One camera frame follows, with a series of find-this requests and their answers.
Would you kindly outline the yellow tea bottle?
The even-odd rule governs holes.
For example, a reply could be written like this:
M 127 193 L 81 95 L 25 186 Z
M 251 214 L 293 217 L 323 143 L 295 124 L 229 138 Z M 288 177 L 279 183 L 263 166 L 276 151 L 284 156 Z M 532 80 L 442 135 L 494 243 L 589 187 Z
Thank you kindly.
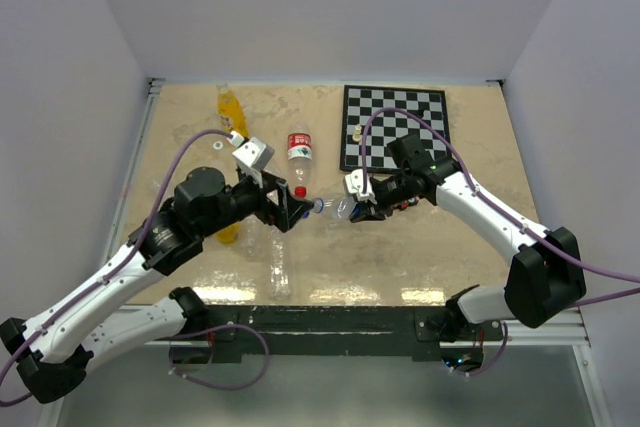
M 217 111 L 221 126 L 228 132 L 236 131 L 248 137 L 247 120 L 238 97 L 226 83 L 218 84 L 216 88 Z

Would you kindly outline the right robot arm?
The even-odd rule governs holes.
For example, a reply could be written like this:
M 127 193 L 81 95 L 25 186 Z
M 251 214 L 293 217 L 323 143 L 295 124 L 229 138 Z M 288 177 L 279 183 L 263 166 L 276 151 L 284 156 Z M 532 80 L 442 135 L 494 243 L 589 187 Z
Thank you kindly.
M 426 200 L 454 215 L 483 238 L 506 262 L 505 285 L 472 286 L 447 302 L 448 333 L 469 339 L 481 323 L 517 320 L 537 328 L 586 294 L 576 237 L 561 227 L 550 230 L 487 192 L 460 162 L 433 158 L 414 134 L 395 140 L 391 156 L 398 171 L 384 180 L 356 169 L 344 178 L 355 201 L 353 223 L 381 221 L 411 198 Z

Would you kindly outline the blue cap Pepsi bottle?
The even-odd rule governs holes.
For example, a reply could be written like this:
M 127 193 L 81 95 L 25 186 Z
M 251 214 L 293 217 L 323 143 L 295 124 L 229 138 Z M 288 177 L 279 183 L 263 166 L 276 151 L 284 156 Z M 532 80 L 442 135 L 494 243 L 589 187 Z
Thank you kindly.
M 326 194 L 313 201 L 314 214 L 319 214 L 331 221 L 348 221 L 357 202 L 351 196 Z

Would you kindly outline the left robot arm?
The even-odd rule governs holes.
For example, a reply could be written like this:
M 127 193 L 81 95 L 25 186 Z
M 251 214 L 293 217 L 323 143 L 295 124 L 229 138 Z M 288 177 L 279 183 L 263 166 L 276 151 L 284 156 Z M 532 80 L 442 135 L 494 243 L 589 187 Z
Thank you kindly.
M 217 169 L 192 170 L 157 213 L 94 275 L 53 307 L 27 320 L 9 318 L 1 342 L 29 396 L 42 404 L 78 387 L 87 374 L 148 341 L 196 339 L 208 309 L 193 289 L 176 288 L 158 303 L 119 318 L 116 311 L 147 287 L 203 251 L 204 240 L 247 217 L 285 233 L 313 208 L 268 172 L 256 181 L 240 174 L 226 183 Z

